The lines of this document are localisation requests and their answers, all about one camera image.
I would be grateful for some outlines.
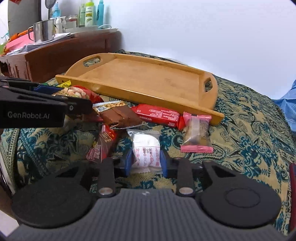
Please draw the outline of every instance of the tray handle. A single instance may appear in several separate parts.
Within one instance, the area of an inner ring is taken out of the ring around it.
[[[91,60],[93,58],[99,58],[100,62],[90,65],[89,67],[84,66],[84,62]],[[96,67],[99,67],[105,63],[108,63],[115,58],[116,57],[112,53],[96,53],[93,55],[89,55],[81,60],[78,60],[75,64],[73,64],[65,73],[65,75],[79,77],[80,75],[85,74],[86,72],[95,69]]]
[[[211,81],[212,88],[209,91],[205,91],[205,85]],[[200,99],[199,103],[203,102],[203,107],[213,110],[218,97],[218,84],[215,77],[208,72],[205,72],[200,76]]]

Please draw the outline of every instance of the bamboo tray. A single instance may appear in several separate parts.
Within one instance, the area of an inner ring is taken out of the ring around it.
[[[97,64],[83,63],[99,58]],[[211,115],[211,124],[218,124],[224,114],[213,111],[218,85],[206,71],[186,65],[140,56],[100,53],[85,57],[72,65],[65,75],[56,75],[58,83],[71,80],[96,93],[127,100],[166,107],[179,113],[184,111]],[[205,91],[205,84],[212,89]]]

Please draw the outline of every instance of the bedspread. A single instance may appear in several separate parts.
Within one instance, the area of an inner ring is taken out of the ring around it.
[[[158,58],[123,50],[120,53]],[[89,61],[85,65],[89,66],[96,61],[99,60]],[[161,146],[171,157],[184,156],[193,163],[212,160],[273,188],[282,200],[282,208],[274,226],[281,233],[287,234],[291,214],[288,170],[289,164],[295,162],[296,149],[290,128],[281,110],[267,96],[244,85],[218,76],[215,78],[218,82],[215,110],[224,113],[225,118],[219,125],[209,128],[213,154],[181,153],[183,132],[152,123],[147,128],[161,133]],[[100,125],[91,123],[75,123],[68,130],[5,129],[1,136],[0,151],[15,187],[21,188],[73,161],[84,160],[99,129]],[[131,146],[130,138],[123,136],[114,155],[121,156]],[[152,173],[132,174],[128,178],[117,179],[117,185],[124,188],[175,189],[175,184],[175,179],[166,179]],[[201,191],[198,180],[195,184],[196,190]]]

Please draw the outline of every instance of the stainless steel cup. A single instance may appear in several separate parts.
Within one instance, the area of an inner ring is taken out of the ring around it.
[[[34,23],[33,26],[28,28],[28,37],[30,40],[30,29],[34,31],[34,42],[41,43],[54,39],[55,35],[55,26],[54,20],[49,19],[41,22]]]

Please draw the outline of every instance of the white floor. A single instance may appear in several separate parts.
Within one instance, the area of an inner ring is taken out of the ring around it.
[[[6,215],[4,212],[0,211],[0,231],[8,236],[13,230],[18,227],[18,223],[15,219]]]

